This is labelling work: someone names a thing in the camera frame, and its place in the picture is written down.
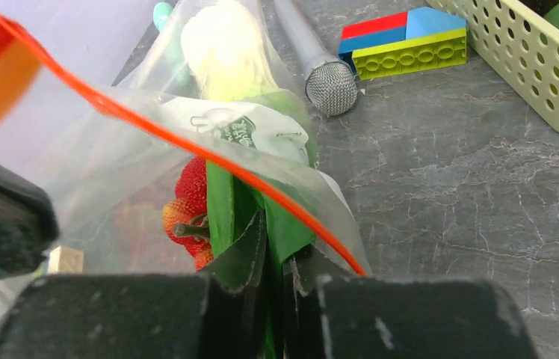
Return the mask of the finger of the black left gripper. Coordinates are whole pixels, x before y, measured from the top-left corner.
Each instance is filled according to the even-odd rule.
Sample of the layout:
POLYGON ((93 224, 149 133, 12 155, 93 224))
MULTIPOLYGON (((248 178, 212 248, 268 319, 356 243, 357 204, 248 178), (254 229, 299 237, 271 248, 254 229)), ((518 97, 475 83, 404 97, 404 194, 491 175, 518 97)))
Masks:
POLYGON ((59 234, 47 193, 0 165, 0 279, 37 269, 59 234))

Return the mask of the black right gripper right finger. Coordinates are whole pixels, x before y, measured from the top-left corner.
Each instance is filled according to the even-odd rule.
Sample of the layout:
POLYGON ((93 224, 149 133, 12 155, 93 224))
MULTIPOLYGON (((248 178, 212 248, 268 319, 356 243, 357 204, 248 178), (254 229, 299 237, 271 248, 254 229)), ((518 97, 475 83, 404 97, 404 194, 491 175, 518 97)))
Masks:
POLYGON ((317 296, 318 278, 356 277, 351 269, 335 263, 313 245, 306 246, 282 264, 282 295, 284 298, 317 296))

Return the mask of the red strawberry bunch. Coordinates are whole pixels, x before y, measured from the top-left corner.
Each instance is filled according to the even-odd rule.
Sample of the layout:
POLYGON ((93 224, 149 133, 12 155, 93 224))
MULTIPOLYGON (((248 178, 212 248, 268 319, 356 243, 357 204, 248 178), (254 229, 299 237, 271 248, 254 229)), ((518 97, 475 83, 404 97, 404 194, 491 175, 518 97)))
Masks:
POLYGON ((167 237, 194 259, 195 269, 206 267, 214 255, 210 243, 206 161, 196 156, 184 166, 174 188, 175 198, 162 210, 167 237))

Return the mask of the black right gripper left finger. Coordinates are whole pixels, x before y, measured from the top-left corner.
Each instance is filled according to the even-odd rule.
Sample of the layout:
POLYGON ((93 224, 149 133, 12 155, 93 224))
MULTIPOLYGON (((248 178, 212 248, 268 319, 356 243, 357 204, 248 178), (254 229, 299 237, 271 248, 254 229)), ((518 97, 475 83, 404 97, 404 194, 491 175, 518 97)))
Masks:
POLYGON ((226 292, 258 287, 265 264, 267 237, 265 213, 259 210, 244 232, 199 273, 210 275, 226 292))

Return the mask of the green white bok choy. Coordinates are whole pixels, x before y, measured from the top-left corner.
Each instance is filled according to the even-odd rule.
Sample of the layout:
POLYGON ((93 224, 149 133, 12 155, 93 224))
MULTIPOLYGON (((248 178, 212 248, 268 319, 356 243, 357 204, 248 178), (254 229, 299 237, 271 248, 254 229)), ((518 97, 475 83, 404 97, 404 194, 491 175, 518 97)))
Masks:
MULTIPOLYGON (((257 1, 184 1, 180 46, 200 95, 211 103, 192 126, 210 135, 262 179, 291 163, 310 166, 316 144, 311 121, 294 81, 267 33, 257 1)), ((213 162, 206 164, 208 217, 214 258, 243 232, 255 212, 265 213, 267 243, 260 286, 268 296, 256 303, 267 318, 253 331, 264 358, 285 357, 280 307, 282 263, 309 246, 314 233, 276 201, 213 162)))

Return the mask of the clear zip bag orange zipper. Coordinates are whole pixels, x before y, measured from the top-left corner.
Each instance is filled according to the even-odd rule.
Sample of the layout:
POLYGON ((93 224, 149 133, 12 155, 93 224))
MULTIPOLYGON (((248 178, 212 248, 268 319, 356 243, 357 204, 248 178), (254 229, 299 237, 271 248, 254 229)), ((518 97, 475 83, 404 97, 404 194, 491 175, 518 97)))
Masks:
MULTIPOLYGON (((199 156, 276 201, 333 262, 368 274, 351 210, 334 179, 317 168, 306 106, 314 163, 291 163, 269 179, 192 126, 211 103, 182 55, 184 21, 176 9, 183 2, 139 66, 115 86, 72 74, 23 26, 0 15, 0 165, 47 193, 61 232, 57 243, 82 251, 90 272, 193 268, 188 252, 167 237, 162 210, 175 198, 184 166, 199 156)), ((294 92, 300 97, 295 81, 294 92)))

